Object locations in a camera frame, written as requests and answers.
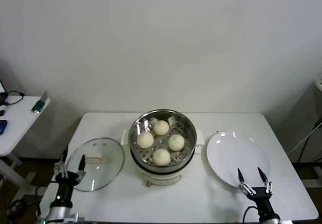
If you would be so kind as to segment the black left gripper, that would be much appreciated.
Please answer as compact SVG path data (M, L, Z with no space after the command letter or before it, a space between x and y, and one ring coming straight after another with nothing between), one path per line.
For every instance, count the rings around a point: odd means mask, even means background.
M55 180L58 183L56 197L51 206L72 206L72 193L74 186L78 185L85 175L85 155L82 155L77 173L67 172L66 157L68 147L60 155L60 159L54 164Z

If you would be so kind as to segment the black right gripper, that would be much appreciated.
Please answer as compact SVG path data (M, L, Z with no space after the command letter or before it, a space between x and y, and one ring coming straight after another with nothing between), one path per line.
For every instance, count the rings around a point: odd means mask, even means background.
M239 180L239 189L242 193L248 196L248 199L253 201L256 204L259 215L273 215L275 214L272 205L270 203L270 198L272 196L272 182L268 180L266 174L258 167L258 171L262 182L264 183L264 187L250 187L246 182L242 175L240 169L238 171L238 180Z

